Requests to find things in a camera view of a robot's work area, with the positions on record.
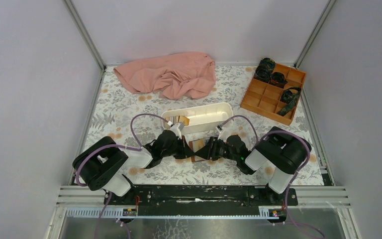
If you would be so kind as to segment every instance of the wooden block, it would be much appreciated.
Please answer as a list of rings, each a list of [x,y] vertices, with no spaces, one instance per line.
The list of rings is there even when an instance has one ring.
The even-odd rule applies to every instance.
[[[179,116],[178,122],[182,122],[185,126],[188,126],[190,124],[190,119],[185,116]]]

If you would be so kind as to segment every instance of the glass panel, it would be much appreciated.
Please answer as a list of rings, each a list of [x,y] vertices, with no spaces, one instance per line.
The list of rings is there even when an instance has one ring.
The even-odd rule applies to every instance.
[[[344,239],[339,216],[334,209],[290,209],[296,222],[307,223],[320,228],[327,238]],[[96,218],[66,218],[62,239],[93,239]],[[294,225],[272,226],[266,220],[255,219],[135,219],[128,223],[132,238],[143,239],[306,239]],[[314,230],[309,233],[320,237]],[[98,238],[127,239],[125,227],[114,219],[102,219]]]

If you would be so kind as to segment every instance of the metal base plate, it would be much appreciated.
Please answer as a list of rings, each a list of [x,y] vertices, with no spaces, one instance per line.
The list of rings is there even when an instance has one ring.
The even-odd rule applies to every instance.
[[[266,193],[255,186],[137,185],[131,195],[112,195],[109,205],[135,205],[138,195],[139,216],[259,216],[259,206],[283,205],[284,195],[271,203]],[[289,190],[288,205],[298,205],[295,189]]]

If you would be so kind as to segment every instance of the wooden compartment box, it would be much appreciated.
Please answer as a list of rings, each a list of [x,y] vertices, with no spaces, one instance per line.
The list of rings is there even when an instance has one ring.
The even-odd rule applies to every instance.
[[[285,116],[278,115],[277,112],[286,106],[285,103],[280,101],[280,98],[283,91],[290,87],[302,88],[306,73],[278,63],[276,63],[273,72],[281,72],[285,75],[287,80],[285,87],[282,89],[253,78],[241,102],[241,107],[277,122],[290,125],[296,107]]]

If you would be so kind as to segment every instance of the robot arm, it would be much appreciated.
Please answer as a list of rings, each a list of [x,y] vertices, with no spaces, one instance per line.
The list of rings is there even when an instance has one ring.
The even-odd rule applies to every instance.
[[[127,148],[121,151],[113,146],[99,151],[83,165],[80,181],[92,191],[103,188],[122,197],[131,189],[131,184],[125,177],[116,174],[121,166],[152,168],[160,164],[163,157],[184,159],[193,155],[193,151],[181,135],[183,127],[182,123],[173,125],[169,130],[164,130],[156,140],[144,145],[141,150]],[[97,149],[112,144],[116,145],[111,137],[102,138],[74,160],[74,169],[78,170],[81,163]]]
[[[195,154],[207,160],[217,160],[220,157],[234,160],[244,174],[254,174],[270,161],[276,166],[276,170],[269,180],[268,187],[276,194],[284,192],[307,157],[304,145],[288,134],[274,133],[258,142],[253,151],[249,151],[239,136],[230,135],[227,130],[219,130],[219,137],[211,137],[207,145]],[[271,131],[286,132],[276,126]],[[305,139],[302,140],[311,151],[310,144]]]

